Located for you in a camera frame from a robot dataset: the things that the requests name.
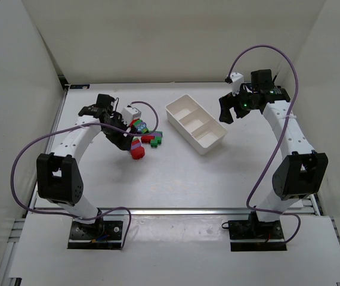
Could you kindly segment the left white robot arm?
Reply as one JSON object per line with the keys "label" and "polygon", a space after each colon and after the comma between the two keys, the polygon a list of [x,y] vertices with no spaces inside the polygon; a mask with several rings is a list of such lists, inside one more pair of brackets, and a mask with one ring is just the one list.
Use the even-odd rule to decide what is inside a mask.
{"label": "left white robot arm", "polygon": [[133,136],[114,128],[136,133],[137,129],[130,124],[141,116],[141,111],[130,105],[120,112],[115,110],[115,105],[116,99],[110,95],[98,94],[95,104],[82,107],[78,113],[75,125],[79,128],[71,130],[51,153],[39,155],[36,161],[39,196],[64,208],[86,225],[95,223],[100,211],[83,195],[78,162],[101,132],[118,149],[129,151]]}

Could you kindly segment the red rounded lego brick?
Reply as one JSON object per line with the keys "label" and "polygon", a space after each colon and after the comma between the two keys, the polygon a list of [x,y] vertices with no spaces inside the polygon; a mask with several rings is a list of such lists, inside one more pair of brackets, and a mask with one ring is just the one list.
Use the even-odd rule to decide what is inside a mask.
{"label": "red rounded lego brick", "polygon": [[145,149],[139,145],[135,148],[131,148],[130,153],[133,160],[139,160],[145,156]]}

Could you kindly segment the purple curved lego brick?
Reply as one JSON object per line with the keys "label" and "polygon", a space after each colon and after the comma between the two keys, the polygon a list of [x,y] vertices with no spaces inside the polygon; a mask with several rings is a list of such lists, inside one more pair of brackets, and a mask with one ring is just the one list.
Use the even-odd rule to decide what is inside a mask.
{"label": "purple curved lego brick", "polygon": [[131,142],[131,151],[140,146],[141,146],[141,141],[139,139],[133,139]]}

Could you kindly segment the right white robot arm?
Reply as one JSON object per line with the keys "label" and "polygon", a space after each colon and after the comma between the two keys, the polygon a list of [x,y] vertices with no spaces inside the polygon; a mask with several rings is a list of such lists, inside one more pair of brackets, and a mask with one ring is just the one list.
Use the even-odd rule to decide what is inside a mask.
{"label": "right white robot arm", "polygon": [[231,92],[219,99],[219,121],[231,124],[234,118],[241,119],[258,110],[281,141],[278,150],[282,162],[272,176],[272,190],[255,206],[260,222],[277,221],[293,203],[318,192],[328,157],[316,152],[302,133],[296,117],[289,111],[290,96],[274,84],[271,70],[253,71],[250,84],[244,82],[240,73],[232,73],[226,81]]}

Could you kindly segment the purple paw print lego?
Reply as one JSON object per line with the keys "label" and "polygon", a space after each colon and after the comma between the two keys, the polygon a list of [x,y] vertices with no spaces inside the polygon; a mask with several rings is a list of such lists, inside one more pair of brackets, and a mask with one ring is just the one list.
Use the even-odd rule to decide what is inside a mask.
{"label": "purple paw print lego", "polygon": [[135,124],[135,127],[137,129],[137,133],[139,134],[149,133],[149,129],[147,128],[147,124],[145,122],[139,122]]}

